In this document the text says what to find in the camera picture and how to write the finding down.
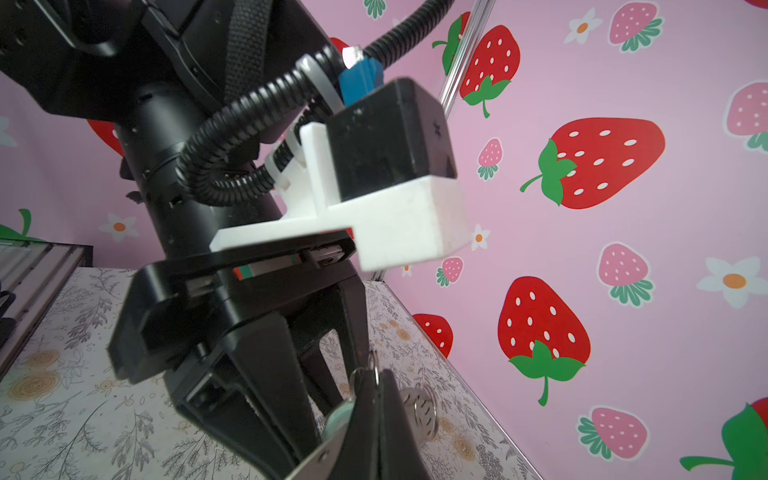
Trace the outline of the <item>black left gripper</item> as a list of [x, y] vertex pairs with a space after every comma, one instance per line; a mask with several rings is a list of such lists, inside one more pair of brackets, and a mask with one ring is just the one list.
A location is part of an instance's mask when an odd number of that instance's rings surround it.
[[266, 478], [288, 477], [319, 444], [308, 393], [323, 414], [342, 402], [320, 341], [337, 334], [347, 374], [368, 362], [354, 251], [341, 231], [138, 270], [108, 346], [115, 376], [167, 371], [182, 417]]

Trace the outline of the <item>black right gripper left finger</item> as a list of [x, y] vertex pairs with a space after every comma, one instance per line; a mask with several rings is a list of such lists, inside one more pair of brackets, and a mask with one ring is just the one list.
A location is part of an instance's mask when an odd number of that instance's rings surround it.
[[355, 400], [341, 450], [329, 479], [379, 478], [380, 406], [377, 384], [364, 383]]

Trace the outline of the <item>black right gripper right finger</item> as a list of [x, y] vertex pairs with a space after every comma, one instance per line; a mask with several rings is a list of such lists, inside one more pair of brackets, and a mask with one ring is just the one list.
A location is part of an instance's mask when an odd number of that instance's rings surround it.
[[401, 391], [391, 370], [380, 374], [380, 387], [379, 478], [430, 479], [414, 434], [419, 427], [415, 406], [425, 393], [414, 388]]

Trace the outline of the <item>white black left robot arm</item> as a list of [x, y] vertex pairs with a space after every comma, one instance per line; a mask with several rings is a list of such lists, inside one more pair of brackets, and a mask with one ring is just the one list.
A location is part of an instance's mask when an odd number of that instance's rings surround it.
[[329, 116], [304, 67], [340, 53], [297, 1], [5, 1], [1, 69], [47, 112], [115, 126], [165, 260], [134, 276], [108, 354], [117, 378], [162, 375], [177, 412], [269, 479], [320, 444], [368, 331], [340, 228], [213, 252], [226, 227], [278, 217], [276, 172], [250, 165], [290, 120]]

